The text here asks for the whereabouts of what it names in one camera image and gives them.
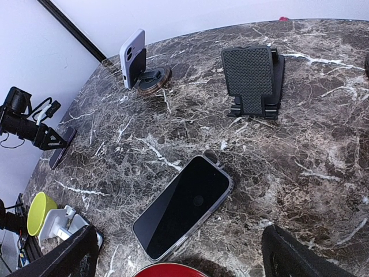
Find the purple phone dark screen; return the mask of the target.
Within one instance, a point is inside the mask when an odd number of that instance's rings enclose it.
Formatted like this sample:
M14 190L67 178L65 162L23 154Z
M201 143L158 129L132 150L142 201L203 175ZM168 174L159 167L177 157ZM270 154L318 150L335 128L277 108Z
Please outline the purple phone dark screen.
M64 148L56 149L53 155L50 157L49 166L52 170L55 170L59 162L62 160L63 155L66 153L69 145L71 144L77 131L75 128L68 127L62 138L67 142Z

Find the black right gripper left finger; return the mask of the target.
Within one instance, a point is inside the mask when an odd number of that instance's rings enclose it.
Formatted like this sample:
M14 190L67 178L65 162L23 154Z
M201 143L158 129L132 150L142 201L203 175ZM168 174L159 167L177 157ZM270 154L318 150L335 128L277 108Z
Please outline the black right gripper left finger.
M98 255L97 232L88 225L9 276L95 276Z

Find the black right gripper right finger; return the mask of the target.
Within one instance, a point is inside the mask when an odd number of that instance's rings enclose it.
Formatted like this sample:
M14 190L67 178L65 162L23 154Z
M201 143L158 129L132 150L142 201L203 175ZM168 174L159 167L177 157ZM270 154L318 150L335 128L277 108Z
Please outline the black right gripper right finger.
M266 276L348 276L349 272L319 257L277 225L262 233Z

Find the white folding phone stand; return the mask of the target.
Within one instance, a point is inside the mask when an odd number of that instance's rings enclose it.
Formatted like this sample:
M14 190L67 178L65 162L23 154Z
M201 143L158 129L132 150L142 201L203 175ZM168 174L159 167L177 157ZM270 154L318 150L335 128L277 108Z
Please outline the white folding phone stand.
M51 209L47 213L38 237L40 241L54 237L65 241L79 229L89 225L91 224L74 208L65 205L63 209Z

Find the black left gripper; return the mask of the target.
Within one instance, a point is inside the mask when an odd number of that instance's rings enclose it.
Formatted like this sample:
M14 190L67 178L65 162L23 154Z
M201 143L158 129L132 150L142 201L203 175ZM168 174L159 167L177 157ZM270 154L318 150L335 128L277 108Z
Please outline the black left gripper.
M9 111L1 112L1 134L8 133L18 136L20 139L29 140L42 150L64 148L67 142L53 129L41 123L24 119Z

